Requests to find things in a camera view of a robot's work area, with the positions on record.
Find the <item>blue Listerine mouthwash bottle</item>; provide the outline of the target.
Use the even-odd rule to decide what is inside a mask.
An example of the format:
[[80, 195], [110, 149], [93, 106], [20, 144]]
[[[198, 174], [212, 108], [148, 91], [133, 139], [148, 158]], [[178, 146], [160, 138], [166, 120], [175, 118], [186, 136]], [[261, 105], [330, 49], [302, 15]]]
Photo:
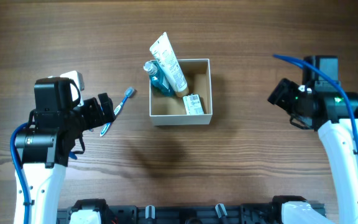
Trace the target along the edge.
[[145, 62], [144, 70], [149, 74], [151, 85], [165, 96], [174, 96], [175, 92], [169, 84], [164, 72], [156, 61]]

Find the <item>white Pantene tube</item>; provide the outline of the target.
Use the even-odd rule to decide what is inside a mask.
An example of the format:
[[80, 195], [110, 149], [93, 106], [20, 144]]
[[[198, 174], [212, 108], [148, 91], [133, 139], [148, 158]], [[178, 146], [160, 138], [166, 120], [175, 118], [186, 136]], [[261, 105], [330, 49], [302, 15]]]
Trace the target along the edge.
[[149, 48], [177, 97], [189, 94], [187, 80], [178, 63], [168, 35], [164, 32]]

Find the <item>green white soap box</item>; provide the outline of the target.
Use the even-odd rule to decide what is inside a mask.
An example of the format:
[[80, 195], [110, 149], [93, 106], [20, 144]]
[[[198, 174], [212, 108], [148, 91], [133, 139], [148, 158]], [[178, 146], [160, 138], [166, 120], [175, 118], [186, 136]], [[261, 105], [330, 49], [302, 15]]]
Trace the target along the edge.
[[199, 95], [188, 95], [183, 97], [185, 111], [187, 115], [204, 114]]

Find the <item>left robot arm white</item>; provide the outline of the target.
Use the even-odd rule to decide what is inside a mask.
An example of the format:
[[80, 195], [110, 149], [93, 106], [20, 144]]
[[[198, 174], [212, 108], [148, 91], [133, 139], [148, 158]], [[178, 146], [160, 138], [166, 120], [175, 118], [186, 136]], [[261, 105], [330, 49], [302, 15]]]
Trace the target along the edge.
[[68, 161], [83, 154], [74, 150], [83, 132], [112, 123], [116, 116], [107, 93], [84, 101], [65, 77], [43, 78], [34, 85], [35, 109], [28, 122], [14, 130], [10, 151], [16, 176], [14, 223], [55, 223]]

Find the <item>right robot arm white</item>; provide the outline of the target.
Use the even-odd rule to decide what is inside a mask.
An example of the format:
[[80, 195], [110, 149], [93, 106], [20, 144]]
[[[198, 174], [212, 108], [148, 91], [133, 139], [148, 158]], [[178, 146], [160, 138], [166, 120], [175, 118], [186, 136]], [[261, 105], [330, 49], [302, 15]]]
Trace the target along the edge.
[[329, 159], [339, 221], [358, 223], [358, 93], [342, 88], [336, 56], [275, 58], [302, 69], [303, 78], [300, 85], [280, 80], [268, 102], [283, 109], [291, 125], [318, 133]]

